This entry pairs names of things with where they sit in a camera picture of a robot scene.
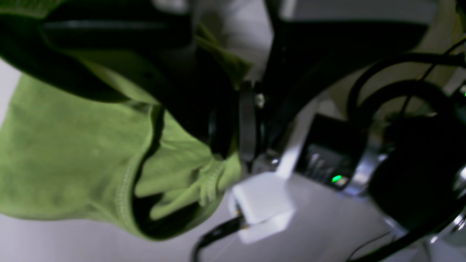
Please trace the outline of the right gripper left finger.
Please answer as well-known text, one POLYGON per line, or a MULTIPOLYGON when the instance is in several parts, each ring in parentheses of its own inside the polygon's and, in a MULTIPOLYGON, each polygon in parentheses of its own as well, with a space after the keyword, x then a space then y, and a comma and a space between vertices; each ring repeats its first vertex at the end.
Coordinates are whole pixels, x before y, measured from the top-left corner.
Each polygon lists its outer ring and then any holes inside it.
POLYGON ((195 41, 195 7, 194 0, 2 0, 1 58, 82 98, 129 100, 85 62, 114 71, 225 158, 233 85, 195 41))

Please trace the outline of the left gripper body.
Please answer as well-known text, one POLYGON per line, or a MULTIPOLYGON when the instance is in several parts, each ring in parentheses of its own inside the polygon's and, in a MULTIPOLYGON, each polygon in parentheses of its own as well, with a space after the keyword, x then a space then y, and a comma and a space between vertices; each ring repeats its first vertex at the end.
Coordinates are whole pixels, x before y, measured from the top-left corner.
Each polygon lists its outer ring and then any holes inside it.
POLYGON ((358 129, 348 121, 317 114, 295 172, 340 193, 365 193, 383 144, 382 121, 358 129))

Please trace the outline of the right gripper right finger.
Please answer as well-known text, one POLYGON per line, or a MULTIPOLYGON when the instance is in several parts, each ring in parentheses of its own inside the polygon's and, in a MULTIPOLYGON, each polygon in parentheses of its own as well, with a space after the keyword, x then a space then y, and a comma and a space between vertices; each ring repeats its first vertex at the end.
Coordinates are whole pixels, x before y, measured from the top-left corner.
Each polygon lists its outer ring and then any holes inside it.
POLYGON ((345 76, 414 48, 429 0, 267 0, 273 40, 258 81, 240 85, 238 153, 252 163, 298 112, 345 76))

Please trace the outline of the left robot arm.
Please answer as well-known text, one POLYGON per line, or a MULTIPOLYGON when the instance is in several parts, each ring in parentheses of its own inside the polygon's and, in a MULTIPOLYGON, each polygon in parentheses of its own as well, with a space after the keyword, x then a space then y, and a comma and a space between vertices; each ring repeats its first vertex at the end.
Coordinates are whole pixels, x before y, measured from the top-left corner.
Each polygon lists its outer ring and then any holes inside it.
POLYGON ((405 62, 465 67, 465 54, 405 53, 380 61, 355 82, 348 121, 317 114, 295 173, 368 200, 402 237, 357 262, 381 261, 437 236, 465 212, 465 97, 419 79, 392 82, 358 102, 376 73, 405 62))

